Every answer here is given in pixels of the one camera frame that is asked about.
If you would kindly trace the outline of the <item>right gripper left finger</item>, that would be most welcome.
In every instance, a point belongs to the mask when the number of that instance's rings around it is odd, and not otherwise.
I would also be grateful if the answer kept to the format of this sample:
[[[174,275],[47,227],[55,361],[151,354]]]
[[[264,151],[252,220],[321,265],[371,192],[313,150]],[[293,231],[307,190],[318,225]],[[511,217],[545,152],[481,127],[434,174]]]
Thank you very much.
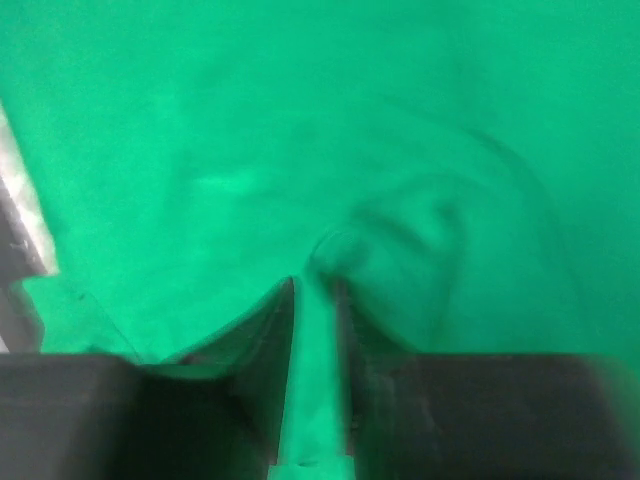
[[[295,323],[281,280],[156,365],[114,354],[1,358],[5,479],[264,479],[278,461]]]

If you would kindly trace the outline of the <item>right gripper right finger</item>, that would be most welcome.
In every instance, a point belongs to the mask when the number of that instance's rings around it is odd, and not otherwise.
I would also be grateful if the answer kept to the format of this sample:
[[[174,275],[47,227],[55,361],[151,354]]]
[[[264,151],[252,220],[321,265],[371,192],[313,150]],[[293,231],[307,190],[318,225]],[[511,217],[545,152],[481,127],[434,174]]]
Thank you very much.
[[[635,479],[639,387],[566,353],[415,353],[336,281],[347,452],[359,479]]]

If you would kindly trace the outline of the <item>green t shirt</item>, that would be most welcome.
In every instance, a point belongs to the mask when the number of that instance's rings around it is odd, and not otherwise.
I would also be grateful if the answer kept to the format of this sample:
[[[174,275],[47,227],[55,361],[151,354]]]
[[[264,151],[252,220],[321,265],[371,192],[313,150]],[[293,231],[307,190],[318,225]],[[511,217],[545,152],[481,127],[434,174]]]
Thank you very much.
[[[301,279],[282,467],[337,465],[321,275],[437,352],[639,369],[635,1],[5,1],[1,101],[88,294],[165,360]]]

